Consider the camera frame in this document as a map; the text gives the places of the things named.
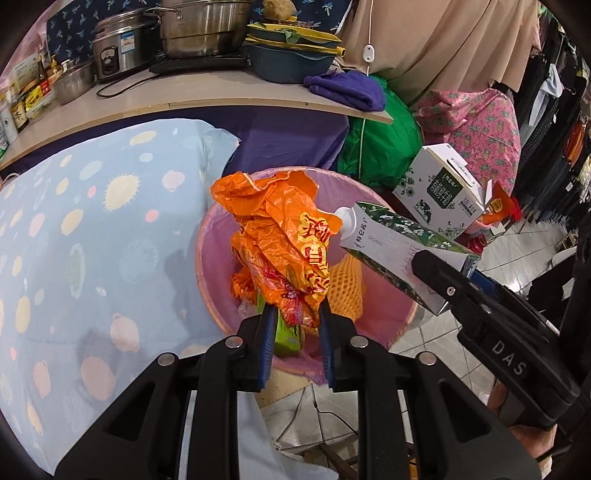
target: bottle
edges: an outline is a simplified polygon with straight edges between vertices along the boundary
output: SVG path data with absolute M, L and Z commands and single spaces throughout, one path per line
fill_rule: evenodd
M 43 96 L 49 93 L 49 80 L 47 79 L 47 73 L 43 67 L 43 56 L 39 55 L 37 61 L 37 83 L 41 86 L 41 93 Z
M 48 71 L 48 80 L 49 80 L 49 88 L 53 88 L 54 82 L 60 77 L 61 75 L 61 67 L 56 61 L 56 56 L 54 55 L 51 58 L 51 67 Z
M 4 156 L 4 153 L 8 149 L 9 143 L 6 135 L 4 134 L 4 129 L 0 129 L 0 158 Z
M 6 100 L 0 103 L 0 122 L 8 143 L 13 144 L 18 137 L 18 130 L 12 119 L 11 106 Z
M 18 132 L 22 132 L 22 130 L 29 124 L 29 119 L 25 113 L 25 102 L 22 101 L 22 96 L 14 83 L 10 84 L 7 100 L 11 105 L 14 126 L 17 128 Z

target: rice cooker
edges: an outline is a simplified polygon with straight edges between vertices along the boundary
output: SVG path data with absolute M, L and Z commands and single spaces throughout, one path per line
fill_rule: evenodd
M 158 19 L 138 8 L 96 24 L 92 49 L 99 82 L 129 76 L 145 68 L 162 48 Z

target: stainless steel pot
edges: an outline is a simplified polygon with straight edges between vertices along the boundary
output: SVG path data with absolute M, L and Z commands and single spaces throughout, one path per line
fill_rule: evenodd
M 141 70 L 156 58 L 161 47 L 158 22 L 145 16 L 145 10 L 124 12 L 96 24 L 92 48 L 100 82 Z
M 160 18 L 166 55 L 174 59 L 237 50 L 246 38 L 254 0 L 162 0 L 146 15 Z

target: potato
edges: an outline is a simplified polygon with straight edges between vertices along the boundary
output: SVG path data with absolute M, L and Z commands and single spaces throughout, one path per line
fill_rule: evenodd
M 265 18 L 271 20 L 287 20 L 296 14 L 296 6 L 291 0 L 263 0 Z

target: pink trash can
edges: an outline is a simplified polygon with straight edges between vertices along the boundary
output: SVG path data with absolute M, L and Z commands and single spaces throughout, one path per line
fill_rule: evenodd
M 311 167 L 270 168 L 252 175 L 254 179 L 271 177 L 279 171 L 304 170 L 319 186 L 316 206 L 326 212 L 335 212 L 355 202 L 386 203 L 371 189 L 339 173 Z M 239 270 L 238 260 L 230 249 L 230 237 L 238 231 L 238 223 L 221 205 L 214 205 L 204 217 L 196 246 L 197 285 L 205 305 L 221 330 L 232 335 L 238 331 L 241 319 L 240 302 L 230 289 L 232 275 Z M 345 256 L 339 246 L 340 234 L 330 239 L 329 265 L 335 265 Z M 390 348 L 406 331 L 412 321 L 417 304 L 392 284 L 363 265 L 363 315 L 355 322 L 360 335 L 365 335 Z M 322 357 L 318 338 L 306 335 L 300 355 L 273 359 L 279 370 L 302 375 L 316 383 L 324 383 Z

